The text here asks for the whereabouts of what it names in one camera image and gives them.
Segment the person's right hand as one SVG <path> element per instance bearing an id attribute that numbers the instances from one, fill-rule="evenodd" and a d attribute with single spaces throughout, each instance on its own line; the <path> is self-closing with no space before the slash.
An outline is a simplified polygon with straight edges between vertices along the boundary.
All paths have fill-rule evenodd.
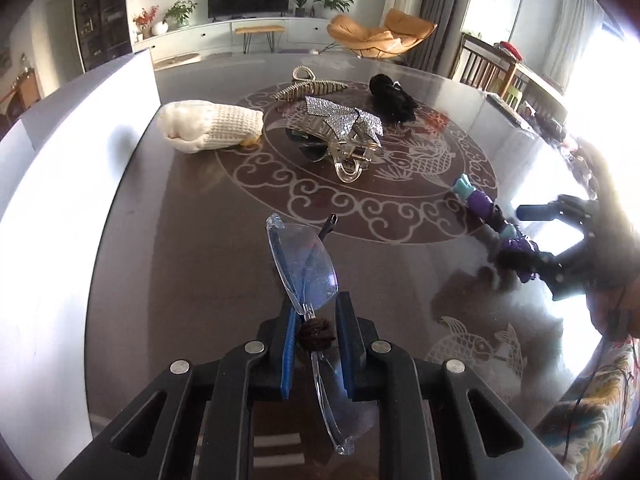
<path id="1" fill-rule="evenodd" d="M 620 340 L 639 336 L 639 232 L 624 211 L 615 179 L 603 154 L 585 140 L 577 141 L 575 153 L 582 156 L 592 174 L 592 187 L 599 203 L 593 230 L 597 276 L 587 287 L 586 299 L 593 326 L 602 334 L 618 333 Z"/>

